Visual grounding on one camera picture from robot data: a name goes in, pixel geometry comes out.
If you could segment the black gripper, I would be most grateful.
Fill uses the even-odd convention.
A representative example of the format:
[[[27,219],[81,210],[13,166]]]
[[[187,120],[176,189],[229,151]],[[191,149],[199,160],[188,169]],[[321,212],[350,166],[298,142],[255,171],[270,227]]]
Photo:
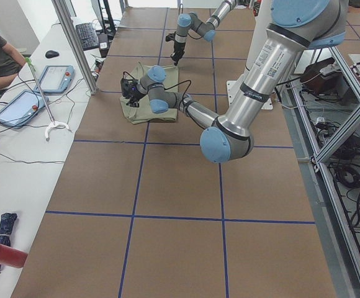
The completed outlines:
[[[126,103],[127,106],[130,107],[140,107],[140,99],[143,98],[143,94],[140,93],[139,91],[135,90],[131,90],[125,97],[126,99],[128,99],[128,102]]]
[[[171,59],[174,61],[175,66],[179,64],[180,59],[183,57],[185,53],[185,47],[185,43],[174,41],[174,52],[171,54]]]

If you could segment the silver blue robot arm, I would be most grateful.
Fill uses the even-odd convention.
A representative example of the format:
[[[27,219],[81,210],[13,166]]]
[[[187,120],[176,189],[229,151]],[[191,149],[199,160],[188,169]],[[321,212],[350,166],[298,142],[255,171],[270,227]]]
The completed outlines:
[[[165,87],[166,72],[159,65],[141,78],[124,74],[122,95],[130,107],[138,107],[140,99],[147,97],[155,114],[177,109],[190,117],[203,130],[200,148],[209,161],[242,158],[253,149],[250,125],[296,56],[304,50],[339,45],[346,34],[347,13],[347,1],[263,1],[254,31],[261,40],[261,50],[240,76],[236,93],[222,115],[187,93]]]
[[[170,56],[174,65],[178,65],[185,53],[186,40],[190,30],[194,31],[200,38],[211,42],[221,21],[238,5],[241,5],[241,1],[222,1],[206,22],[202,22],[195,12],[179,14],[176,31],[165,37],[167,42],[174,42],[174,50]]]

